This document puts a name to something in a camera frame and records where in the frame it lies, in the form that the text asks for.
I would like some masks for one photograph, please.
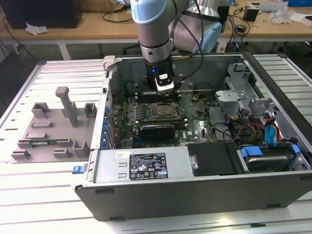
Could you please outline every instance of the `gray cylinder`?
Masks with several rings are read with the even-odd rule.
[[[203,15],[211,16],[211,17],[218,17],[218,18],[220,17],[217,11],[220,0],[197,0],[197,2],[200,8],[200,12]],[[198,14],[198,9],[197,9],[196,4],[193,4],[187,10]]]

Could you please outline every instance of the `metal bracket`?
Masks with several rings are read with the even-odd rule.
[[[103,68],[105,72],[108,72],[114,68],[117,68],[117,60],[115,55],[105,56],[103,60]]]
[[[262,99],[252,99],[248,103],[250,111],[254,116],[261,116],[267,108],[273,104],[271,98],[262,98]]]

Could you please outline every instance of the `warning label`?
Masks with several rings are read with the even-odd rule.
[[[131,180],[168,178],[165,153],[130,155]]]

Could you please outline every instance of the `metal slotted surface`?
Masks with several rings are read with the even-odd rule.
[[[0,162],[9,161],[16,142],[23,136],[33,118],[31,112],[36,102],[46,102],[50,109],[61,109],[63,105],[55,90],[59,86],[69,88],[69,98],[77,108],[85,103],[94,102],[98,106],[103,83],[103,61],[48,61],[37,66],[37,71],[28,78],[22,95],[16,100],[8,118],[0,123]]]
[[[58,67],[55,73],[63,77],[60,79],[64,81],[62,84],[67,83],[72,87],[71,100],[76,100],[77,106],[83,107],[86,102],[95,101],[96,96],[99,98],[101,82],[92,79],[100,77],[101,71],[90,71],[96,74],[85,76],[76,75],[77,71],[71,71],[71,68],[79,67],[83,73],[85,67],[100,70],[101,64],[101,60],[82,60],[48,62],[44,66],[38,66],[22,88],[24,91],[0,120],[0,159],[10,159],[9,146],[11,144],[14,147],[19,135],[23,134],[29,124],[34,102],[45,100],[51,109],[62,108],[62,104],[54,98],[54,91],[59,83],[38,83],[39,80],[54,80],[57,77],[53,72],[43,73],[43,70]],[[171,231],[173,234],[312,233],[312,193],[283,209],[98,222],[73,190],[73,185],[80,184],[85,175],[72,175],[70,171],[74,166],[83,164],[84,162],[0,163],[0,233],[62,234],[73,230],[80,233],[100,231],[104,234],[163,231]],[[266,227],[252,228],[251,223],[265,224]]]
[[[279,55],[254,57],[312,125],[312,80],[288,58],[281,58]],[[270,97],[259,81],[256,85],[265,98]]]

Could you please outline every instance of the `wooden table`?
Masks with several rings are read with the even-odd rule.
[[[246,0],[237,0],[239,6],[230,7],[230,13],[239,7],[246,5]],[[292,7],[292,10],[298,13],[311,14],[312,7]],[[112,20],[125,20],[131,17],[131,14],[114,13]],[[250,32],[244,38],[244,41],[258,42],[277,42],[277,41],[311,41],[312,27],[307,27],[302,23],[292,21],[290,24],[271,24],[269,14],[261,13],[257,16],[255,22],[250,22]],[[17,42],[6,31],[2,17],[0,17],[0,39],[7,45],[17,44]],[[235,19],[237,24],[246,24],[240,19]],[[31,35],[24,29],[13,30],[12,34],[22,44],[57,44],[63,55],[64,60],[69,60],[70,53],[68,44],[90,44],[90,43],[133,43],[137,42],[137,30],[134,23],[117,24],[104,21],[98,13],[83,13],[82,21],[77,28],[49,28],[49,32],[42,35]],[[225,31],[218,40],[218,52],[224,52],[232,34],[231,25],[228,22]]]

